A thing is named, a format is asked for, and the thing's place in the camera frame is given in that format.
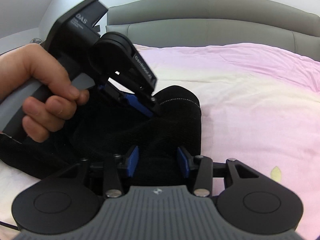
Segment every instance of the fingernail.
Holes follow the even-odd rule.
[[[75,98],[77,98],[80,95],[80,91],[77,88],[75,88],[74,86],[69,87],[69,93],[70,93],[70,95],[72,95]]]
[[[27,114],[32,114],[32,115],[38,115],[39,114],[39,107],[37,105],[37,102],[35,100],[32,100],[26,107],[25,111]]]
[[[54,100],[50,108],[53,114],[61,114],[63,111],[63,105],[58,100]]]

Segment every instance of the blue gripper pad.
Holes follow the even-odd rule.
[[[127,166],[127,176],[128,177],[131,178],[133,176],[134,171],[135,171],[137,164],[138,164],[138,160],[139,160],[139,148],[138,148],[138,146],[136,146],[133,149],[130,157],[128,158],[128,162],[127,162],[127,165],[128,165]]]
[[[153,113],[148,108],[146,108],[144,105],[142,105],[138,101],[138,98],[135,95],[125,94],[124,98],[128,100],[128,103],[130,106],[134,107],[139,112],[143,113],[145,116],[147,116],[149,118],[151,118],[153,116]]]
[[[177,161],[183,177],[185,179],[189,178],[190,168],[189,168],[188,160],[180,147],[178,147],[177,149]]]

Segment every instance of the logo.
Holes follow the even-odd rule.
[[[76,17],[77,17],[80,21],[82,21],[84,24],[86,24],[87,21],[88,21],[86,18],[83,18],[83,16],[82,16],[80,13],[78,13],[78,14],[76,15]]]
[[[147,76],[151,79],[152,75],[149,73],[149,71],[147,70],[147,68],[145,67],[145,65],[141,62],[141,60],[139,59],[139,57],[137,55],[134,56],[134,59],[138,62],[138,64],[140,65],[140,67],[143,69],[143,71],[147,74]]]
[[[162,189],[160,189],[160,188],[155,188],[152,192],[153,192],[154,194],[159,195],[159,194],[162,193]]]

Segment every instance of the bed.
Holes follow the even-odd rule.
[[[319,16],[269,0],[141,0],[109,8],[106,31],[136,44],[156,91],[175,84],[199,98],[203,155],[237,158],[297,193],[297,232],[320,235]],[[14,223],[12,200],[38,180],[0,167],[0,220]]]

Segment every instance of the black fabric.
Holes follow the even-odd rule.
[[[199,101],[179,86],[161,90],[155,98],[161,105],[162,116],[148,119],[133,108],[111,105],[93,89],[89,102],[79,107],[64,128],[52,133],[44,143],[27,138],[18,144],[1,136],[0,158],[42,179],[81,157],[103,161],[107,154],[125,154],[130,146],[138,145],[138,166],[128,184],[183,184],[176,162],[177,147],[183,145],[191,155],[200,154]]]

